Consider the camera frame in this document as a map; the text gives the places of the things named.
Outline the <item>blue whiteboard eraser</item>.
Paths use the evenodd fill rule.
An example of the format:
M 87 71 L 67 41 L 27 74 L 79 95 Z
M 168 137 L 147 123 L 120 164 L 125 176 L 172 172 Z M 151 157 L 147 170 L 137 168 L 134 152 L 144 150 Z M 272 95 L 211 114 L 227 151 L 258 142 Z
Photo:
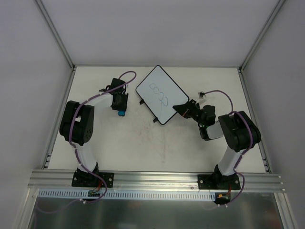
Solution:
M 126 115 L 126 111 L 124 111 L 124 110 L 118 111 L 118 116 L 124 117 L 125 115 Z

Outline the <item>small black-framed whiteboard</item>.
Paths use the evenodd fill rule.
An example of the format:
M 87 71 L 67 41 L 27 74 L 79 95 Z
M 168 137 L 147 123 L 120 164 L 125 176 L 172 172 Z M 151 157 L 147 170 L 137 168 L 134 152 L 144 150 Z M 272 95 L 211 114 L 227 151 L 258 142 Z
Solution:
M 135 89 L 155 117 L 165 125 L 177 113 L 173 106 L 187 103 L 190 98 L 172 77 L 159 65 Z

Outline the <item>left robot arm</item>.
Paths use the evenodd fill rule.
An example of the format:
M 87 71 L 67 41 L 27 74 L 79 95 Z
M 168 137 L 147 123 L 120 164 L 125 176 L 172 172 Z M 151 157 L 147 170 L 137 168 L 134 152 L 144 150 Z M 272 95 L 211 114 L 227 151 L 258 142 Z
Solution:
M 70 100 L 66 103 L 59 133 L 74 149 L 79 163 L 77 171 L 84 173 L 83 181 L 88 186 L 95 186 L 100 180 L 98 163 L 88 144 L 93 135 L 95 114 L 111 108 L 124 116 L 129 96 L 126 85 L 125 81 L 113 78 L 110 85 L 87 101 L 79 103 Z

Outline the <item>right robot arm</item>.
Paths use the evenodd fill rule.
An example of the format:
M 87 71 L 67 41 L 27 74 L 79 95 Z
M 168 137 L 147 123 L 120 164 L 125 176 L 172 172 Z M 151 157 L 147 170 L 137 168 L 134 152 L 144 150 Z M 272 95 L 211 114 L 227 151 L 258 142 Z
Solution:
M 198 123 L 200 136 L 205 141 L 224 137 L 227 148 L 222 160 L 210 175 L 198 175 L 201 190 L 240 190 L 241 185 L 236 169 L 245 153 L 261 141 L 261 134 L 244 111 L 233 111 L 216 118 L 215 107 L 199 105 L 191 100 L 175 105 L 173 109 L 183 118 L 191 118 Z

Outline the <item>right aluminium frame post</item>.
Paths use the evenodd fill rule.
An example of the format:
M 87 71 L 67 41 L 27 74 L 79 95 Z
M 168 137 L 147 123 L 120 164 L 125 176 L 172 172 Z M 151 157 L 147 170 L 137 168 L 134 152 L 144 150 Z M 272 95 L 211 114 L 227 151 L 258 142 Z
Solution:
M 244 58 L 243 62 L 239 66 L 238 70 L 242 72 L 248 63 L 250 62 L 252 56 L 254 55 L 255 51 L 259 47 L 260 43 L 262 42 L 264 36 L 268 32 L 269 28 L 273 24 L 274 20 L 276 19 L 277 15 L 279 14 L 280 10 L 282 9 L 283 5 L 285 4 L 286 0 L 278 0 L 273 7 L 271 13 L 269 14 L 268 18 L 266 19 L 265 23 L 263 24 L 261 30 L 259 31 L 254 43 L 252 44 L 249 52 L 247 53 L 246 57 Z

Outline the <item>aluminium frame post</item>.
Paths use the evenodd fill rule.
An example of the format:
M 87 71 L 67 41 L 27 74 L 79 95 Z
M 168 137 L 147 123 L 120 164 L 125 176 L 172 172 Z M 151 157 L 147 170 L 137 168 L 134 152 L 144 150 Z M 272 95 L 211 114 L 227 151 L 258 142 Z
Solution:
M 52 18 L 50 17 L 50 14 L 49 14 L 45 4 L 43 3 L 42 0 L 34 0 L 34 2 L 37 5 L 38 10 L 40 11 L 44 21 L 46 22 L 54 40 L 56 41 L 62 55 L 64 56 L 64 58 L 68 64 L 69 68 L 74 70 L 75 64 L 73 63 L 72 58 L 70 57 L 62 39 L 58 33 L 57 28 L 56 28 L 55 24 L 53 23 Z
M 282 9 L 283 5 L 285 4 L 286 0 L 278 0 L 273 7 L 271 13 L 269 14 L 268 18 L 266 19 L 265 23 L 263 24 L 261 30 L 259 31 L 254 43 L 252 44 L 249 52 L 247 53 L 246 57 L 244 58 L 243 62 L 239 66 L 238 70 L 242 72 L 248 63 L 250 62 L 252 56 L 254 55 L 255 51 L 259 47 L 260 43 L 262 42 L 264 36 L 268 32 L 269 28 L 273 24 L 274 20 L 276 19 L 277 15 L 279 14 L 280 10 Z

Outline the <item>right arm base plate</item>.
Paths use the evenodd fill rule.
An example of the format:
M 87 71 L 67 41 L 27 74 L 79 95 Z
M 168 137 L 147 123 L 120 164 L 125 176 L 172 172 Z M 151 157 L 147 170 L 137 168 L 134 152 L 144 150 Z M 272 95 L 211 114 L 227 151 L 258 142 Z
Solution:
M 237 174 L 223 176 L 215 173 L 199 174 L 197 176 L 198 188 L 202 190 L 240 190 L 241 185 Z

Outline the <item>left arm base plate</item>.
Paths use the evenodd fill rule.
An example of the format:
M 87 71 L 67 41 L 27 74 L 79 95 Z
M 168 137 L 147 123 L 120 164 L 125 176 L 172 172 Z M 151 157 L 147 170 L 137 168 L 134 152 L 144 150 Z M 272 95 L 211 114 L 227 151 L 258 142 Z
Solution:
M 114 173 L 99 172 L 98 176 L 105 181 L 107 188 L 113 187 Z M 99 178 L 80 170 L 74 172 L 71 182 L 72 187 L 97 187 L 99 184 L 101 184 L 101 187 L 105 187 Z

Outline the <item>aluminium mounting rail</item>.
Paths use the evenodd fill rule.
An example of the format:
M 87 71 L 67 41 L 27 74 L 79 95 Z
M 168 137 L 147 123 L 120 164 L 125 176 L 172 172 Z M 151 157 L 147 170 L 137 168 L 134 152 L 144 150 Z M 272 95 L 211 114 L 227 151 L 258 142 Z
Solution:
M 198 191 L 197 173 L 114 171 L 113 189 L 136 191 Z M 74 170 L 33 170 L 28 188 L 72 188 Z M 245 173 L 245 192 L 285 193 L 278 174 Z

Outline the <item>left aluminium frame post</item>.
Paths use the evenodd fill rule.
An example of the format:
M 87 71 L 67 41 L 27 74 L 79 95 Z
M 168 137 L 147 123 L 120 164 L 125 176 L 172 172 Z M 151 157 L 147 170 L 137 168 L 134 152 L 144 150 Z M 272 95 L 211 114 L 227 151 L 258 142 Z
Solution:
M 50 17 L 50 14 L 49 14 L 45 4 L 43 3 L 42 0 L 34 0 L 34 2 L 37 5 L 38 10 L 40 11 L 44 21 L 46 22 L 54 40 L 56 41 L 62 55 L 64 56 L 64 58 L 68 64 L 69 68 L 74 70 L 75 64 L 73 63 L 72 58 L 70 57 L 62 39 L 58 33 L 57 28 L 56 28 L 55 24 L 53 23 L 52 18 Z

